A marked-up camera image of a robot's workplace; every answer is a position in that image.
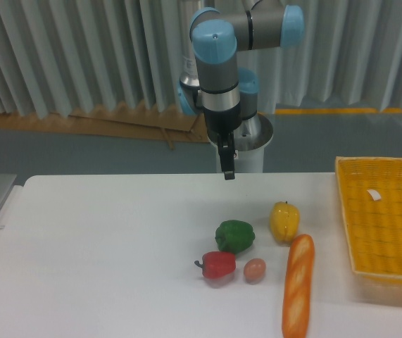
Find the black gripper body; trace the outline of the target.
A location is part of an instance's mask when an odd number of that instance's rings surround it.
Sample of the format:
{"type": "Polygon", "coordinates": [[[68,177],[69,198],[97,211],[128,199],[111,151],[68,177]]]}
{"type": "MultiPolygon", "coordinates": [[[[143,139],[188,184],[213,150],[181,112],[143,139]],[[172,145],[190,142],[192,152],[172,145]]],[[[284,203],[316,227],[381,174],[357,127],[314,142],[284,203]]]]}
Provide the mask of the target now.
{"type": "Polygon", "coordinates": [[[234,144],[234,131],[241,125],[240,104],[225,111],[203,107],[208,138],[217,144],[234,144]]]}

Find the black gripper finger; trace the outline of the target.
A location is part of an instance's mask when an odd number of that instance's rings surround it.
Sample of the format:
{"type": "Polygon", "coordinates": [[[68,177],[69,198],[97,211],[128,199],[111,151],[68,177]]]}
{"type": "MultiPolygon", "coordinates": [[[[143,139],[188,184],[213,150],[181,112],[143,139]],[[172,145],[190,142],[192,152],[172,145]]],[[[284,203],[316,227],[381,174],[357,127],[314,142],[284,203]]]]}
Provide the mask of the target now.
{"type": "Polygon", "coordinates": [[[234,135],[229,133],[227,135],[218,135],[217,139],[218,155],[220,159],[221,171],[225,176],[225,180],[235,179],[235,169],[234,169],[234,135]]]}

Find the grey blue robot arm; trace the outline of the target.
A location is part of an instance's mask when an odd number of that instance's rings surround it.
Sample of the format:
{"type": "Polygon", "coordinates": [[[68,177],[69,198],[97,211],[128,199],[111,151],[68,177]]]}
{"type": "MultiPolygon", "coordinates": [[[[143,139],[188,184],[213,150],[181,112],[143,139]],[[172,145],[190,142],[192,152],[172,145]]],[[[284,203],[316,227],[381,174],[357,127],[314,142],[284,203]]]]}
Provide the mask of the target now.
{"type": "Polygon", "coordinates": [[[303,10],[279,1],[245,1],[241,13],[221,13],[212,1],[178,1],[183,71],[177,95],[183,113],[203,114],[217,170],[260,173],[271,122],[258,113],[260,81],[240,68],[237,53],[287,48],[304,36],[303,10]]]}

